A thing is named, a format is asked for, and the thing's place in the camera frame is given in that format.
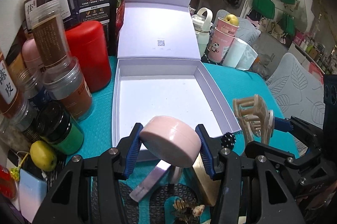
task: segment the red lid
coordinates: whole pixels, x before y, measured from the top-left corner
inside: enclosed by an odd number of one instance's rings
[[[85,21],[67,30],[65,33],[68,42],[83,45],[100,38],[102,35],[104,36],[104,29],[103,25],[98,21]]]

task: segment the pink bottle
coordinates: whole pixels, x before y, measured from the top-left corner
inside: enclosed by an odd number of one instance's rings
[[[210,61],[213,61],[214,63],[220,63],[226,55],[234,38],[235,37],[231,37],[225,33],[222,33],[218,30],[218,28],[215,28],[210,46],[210,52],[208,53],[208,58]]]
[[[22,57],[27,68],[37,67],[41,72],[44,72],[44,65],[41,60],[39,51],[37,50],[34,39],[26,40],[22,46]]]

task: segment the box flap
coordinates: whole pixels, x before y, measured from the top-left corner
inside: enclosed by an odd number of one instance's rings
[[[190,1],[125,0],[117,57],[200,60]]]

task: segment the yellow fruit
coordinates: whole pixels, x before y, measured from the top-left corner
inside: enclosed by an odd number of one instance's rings
[[[226,17],[223,18],[227,23],[230,23],[236,27],[239,26],[238,18],[233,14],[228,14]]]
[[[56,167],[57,157],[53,148],[42,140],[32,144],[30,157],[34,164],[45,172],[53,171]]]

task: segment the green jar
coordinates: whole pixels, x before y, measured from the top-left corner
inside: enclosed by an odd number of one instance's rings
[[[76,153],[84,134],[78,123],[59,101],[50,101],[37,116],[40,137],[65,155]]]

